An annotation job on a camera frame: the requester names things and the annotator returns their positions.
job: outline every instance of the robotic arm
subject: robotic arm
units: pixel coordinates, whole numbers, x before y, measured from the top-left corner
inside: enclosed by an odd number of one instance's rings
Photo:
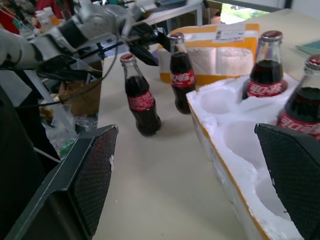
[[[81,45],[95,42],[108,33],[128,43],[135,22],[148,17],[156,8],[154,0],[138,0],[130,11],[114,4],[100,6],[89,3],[64,25],[53,27],[31,41],[0,29],[0,68],[50,68],[76,53]]]

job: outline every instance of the dark soda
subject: dark soda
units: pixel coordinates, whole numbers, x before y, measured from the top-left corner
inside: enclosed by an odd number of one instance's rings
[[[302,87],[280,112],[277,125],[309,134],[320,140],[320,89]]]
[[[186,94],[196,89],[196,79],[186,52],[177,52],[171,55],[170,71],[175,106],[180,113],[189,114],[190,109]]]
[[[125,92],[138,131],[143,136],[156,134],[161,127],[161,120],[147,80],[143,76],[131,76],[125,80]]]
[[[250,80],[244,86],[243,98],[273,97],[283,93],[287,89],[287,85],[283,79],[282,64],[264,59],[253,67]]]

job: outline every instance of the beige table surface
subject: beige table surface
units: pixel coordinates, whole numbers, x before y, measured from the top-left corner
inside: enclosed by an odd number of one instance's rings
[[[291,10],[247,22],[284,34],[284,69],[303,74],[307,55],[295,45],[320,39],[320,24]],[[105,59],[104,71],[112,58]],[[157,67],[138,61],[156,100],[162,128],[143,137],[128,109],[119,59],[102,82],[98,127],[117,124],[114,172],[93,240],[245,240],[205,157],[190,115],[180,114]]]

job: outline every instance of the cola bottle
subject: cola bottle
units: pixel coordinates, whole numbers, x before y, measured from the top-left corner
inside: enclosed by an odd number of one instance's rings
[[[276,30],[266,31],[261,35],[256,63],[250,80],[244,84],[243,99],[252,96],[272,97],[286,90],[288,84],[283,79],[281,61],[282,38],[282,32]]]
[[[176,32],[170,35],[170,76],[175,95],[175,106],[180,113],[189,114],[186,94],[196,89],[196,78],[184,42],[183,33]]]
[[[136,120],[136,128],[143,136],[157,133],[161,120],[157,114],[156,101],[149,91],[149,84],[137,66],[136,57],[127,53],[121,56],[124,69],[125,93],[129,109]]]
[[[320,55],[305,62],[304,76],[280,111],[277,125],[320,140]]]

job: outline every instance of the styrofoam packaging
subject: styrofoam packaging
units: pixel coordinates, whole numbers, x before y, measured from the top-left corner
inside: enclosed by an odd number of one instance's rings
[[[177,32],[184,34],[197,85],[249,74],[255,64],[258,24],[187,26],[171,33]],[[158,60],[161,80],[170,83],[171,53],[159,46]]]
[[[249,240],[303,240],[272,185],[254,129],[276,124],[298,82],[273,97],[242,100],[249,76],[227,79],[187,94],[194,128],[218,181]]]

